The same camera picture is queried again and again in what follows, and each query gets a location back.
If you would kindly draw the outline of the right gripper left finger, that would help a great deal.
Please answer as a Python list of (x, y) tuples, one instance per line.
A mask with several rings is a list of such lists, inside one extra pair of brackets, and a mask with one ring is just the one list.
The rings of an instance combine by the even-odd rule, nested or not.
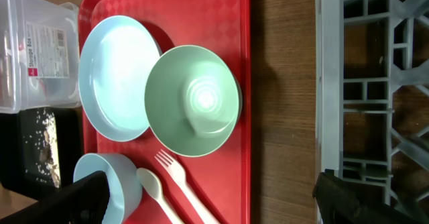
[(101, 223), (109, 198), (107, 175), (99, 170), (2, 218), (1, 224)]

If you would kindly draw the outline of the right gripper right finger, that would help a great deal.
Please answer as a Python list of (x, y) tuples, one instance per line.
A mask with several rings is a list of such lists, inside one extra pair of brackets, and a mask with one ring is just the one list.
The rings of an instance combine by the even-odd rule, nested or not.
[(333, 174), (321, 172), (312, 192), (324, 223), (383, 224), (416, 221), (382, 203), (370, 201)]

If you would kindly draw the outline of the light blue bowl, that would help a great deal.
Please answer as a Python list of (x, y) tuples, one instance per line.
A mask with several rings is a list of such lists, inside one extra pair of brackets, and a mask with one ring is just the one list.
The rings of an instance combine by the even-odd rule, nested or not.
[(122, 224), (136, 210), (142, 198), (135, 164), (122, 154), (83, 155), (76, 163), (73, 181), (96, 171), (107, 175), (110, 198), (102, 224)]

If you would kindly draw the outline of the white plastic spoon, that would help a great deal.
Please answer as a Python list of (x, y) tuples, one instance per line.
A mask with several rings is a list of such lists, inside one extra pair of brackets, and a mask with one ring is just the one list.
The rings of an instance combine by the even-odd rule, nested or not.
[(138, 168), (136, 175), (146, 193), (158, 203), (171, 223), (184, 224), (175, 210), (164, 198), (162, 184), (158, 176), (146, 168)]

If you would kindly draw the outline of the rice food leftovers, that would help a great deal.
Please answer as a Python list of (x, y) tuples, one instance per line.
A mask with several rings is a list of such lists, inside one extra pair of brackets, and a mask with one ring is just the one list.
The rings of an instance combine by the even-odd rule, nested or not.
[(21, 112), (23, 165), (27, 176), (35, 181), (61, 187), (56, 118), (51, 109)]

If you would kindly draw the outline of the white plastic fork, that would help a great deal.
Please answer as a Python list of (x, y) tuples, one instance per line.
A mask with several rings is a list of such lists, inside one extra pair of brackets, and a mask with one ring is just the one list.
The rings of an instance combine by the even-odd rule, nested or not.
[(154, 158), (164, 167), (172, 180), (178, 185), (201, 220), (204, 223), (219, 224), (220, 222), (217, 218), (205, 207), (188, 184), (184, 167), (164, 150), (160, 150)]

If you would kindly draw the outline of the mint green bowl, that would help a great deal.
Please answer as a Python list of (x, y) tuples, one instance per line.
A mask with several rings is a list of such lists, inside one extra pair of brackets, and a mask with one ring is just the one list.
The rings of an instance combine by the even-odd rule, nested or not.
[(163, 53), (145, 86), (152, 132), (170, 151), (201, 157), (231, 136), (243, 104), (241, 87), (226, 63), (196, 45)]

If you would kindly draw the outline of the grey dishwasher rack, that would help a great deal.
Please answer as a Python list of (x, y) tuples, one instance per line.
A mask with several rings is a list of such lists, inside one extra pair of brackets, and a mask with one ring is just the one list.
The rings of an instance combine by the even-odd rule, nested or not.
[(315, 0), (316, 172), (352, 190), (318, 198), (318, 223), (428, 222), (428, 0)]

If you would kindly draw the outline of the black tray bin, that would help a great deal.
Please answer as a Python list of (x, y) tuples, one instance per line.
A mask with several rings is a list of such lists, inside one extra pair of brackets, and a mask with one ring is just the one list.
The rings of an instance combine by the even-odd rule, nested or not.
[(73, 109), (37, 108), (1, 114), (1, 185), (40, 200), (73, 183), (82, 156)]

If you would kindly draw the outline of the light blue plate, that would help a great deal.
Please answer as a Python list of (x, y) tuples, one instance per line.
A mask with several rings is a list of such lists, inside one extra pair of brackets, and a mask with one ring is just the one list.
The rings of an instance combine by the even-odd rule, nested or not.
[(99, 22), (80, 54), (80, 100), (91, 125), (104, 137), (128, 142), (149, 127), (147, 78), (162, 52), (137, 20), (115, 15)]

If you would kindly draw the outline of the clear plastic bin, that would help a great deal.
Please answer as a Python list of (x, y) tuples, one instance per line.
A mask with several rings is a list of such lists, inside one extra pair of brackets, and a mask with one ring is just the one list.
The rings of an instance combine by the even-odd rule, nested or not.
[(80, 106), (78, 7), (1, 0), (1, 112)]

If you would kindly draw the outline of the red plastic tray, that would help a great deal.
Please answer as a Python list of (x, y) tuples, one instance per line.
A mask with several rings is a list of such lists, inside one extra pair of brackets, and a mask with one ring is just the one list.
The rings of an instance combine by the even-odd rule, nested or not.
[(251, 49), (249, 0), (83, 0), (79, 40), (112, 15), (140, 21), (162, 50), (194, 44), (220, 56), (235, 75), (243, 108), (227, 142), (199, 158), (178, 156), (187, 180), (221, 223), (251, 220)]

